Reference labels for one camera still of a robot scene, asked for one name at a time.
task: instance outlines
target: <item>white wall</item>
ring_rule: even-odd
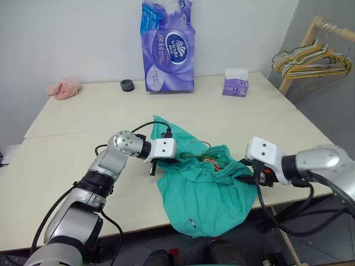
[[[196,75],[269,75],[297,0],[193,2]],[[140,14],[140,0],[1,0],[0,145],[21,142],[46,87],[62,78],[143,79]]]

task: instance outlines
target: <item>wooden clothes rack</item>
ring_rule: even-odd
[[[352,32],[351,30],[345,29],[345,28],[340,28],[336,25],[330,24],[324,20],[323,17],[316,16],[313,20],[311,25],[309,26],[307,33],[305,35],[305,38],[303,39],[303,42],[301,46],[307,46],[307,45],[312,45],[317,37],[317,29],[320,30],[326,30],[330,33],[335,33],[337,36],[340,36],[346,40],[349,40],[350,42],[355,43],[355,32]],[[283,79],[279,91],[285,95],[288,92],[288,89],[290,88],[291,84],[293,82],[293,79]]]

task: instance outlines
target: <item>tissue package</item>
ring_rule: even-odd
[[[177,8],[171,10],[170,6],[169,13],[167,7],[157,4],[157,1],[144,0],[142,3],[140,35],[147,91],[194,90],[192,3],[188,0],[173,1]]]

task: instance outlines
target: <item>vinda logo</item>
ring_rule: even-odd
[[[180,65],[187,58],[187,45],[183,37],[175,32],[166,36],[165,45],[170,53],[170,61],[173,64]]]

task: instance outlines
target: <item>table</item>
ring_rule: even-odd
[[[164,118],[169,116],[156,114]],[[119,122],[119,129],[138,126],[131,119],[116,121]],[[253,136],[278,144],[288,154],[331,143],[307,118],[292,108],[269,109],[263,114],[235,117],[202,117],[200,120],[184,121],[171,119],[170,122],[212,145],[226,144],[235,159],[244,156],[246,145]],[[145,127],[140,133],[149,136],[150,130]],[[94,148],[106,143],[115,132],[116,129],[98,130],[34,137],[24,141],[0,178],[0,250],[28,248],[31,245],[38,225],[50,206],[73,181],[84,176],[95,158]],[[157,169],[156,176],[151,177],[149,169],[150,164],[130,158],[115,184],[114,193],[108,197],[105,212],[121,225],[124,232],[169,223],[155,183],[163,173]],[[329,188],[315,184],[316,196],[330,193]],[[262,194],[265,203],[273,205],[304,199],[308,196],[308,189],[275,184],[274,188],[262,187]],[[256,199],[253,207],[259,206]],[[116,234],[116,228],[105,221],[100,235],[110,234]]]
[[[143,81],[134,84],[135,90],[129,93],[116,82],[84,84],[78,95],[62,101],[52,97],[25,138],[119,130],[125,120],[141,125],[153,114],[178,123],[296,109],[261,73],[249,74],[245,98],[222,95],[224,76],[197,77],[195,91],[190,94],[147,93]]]

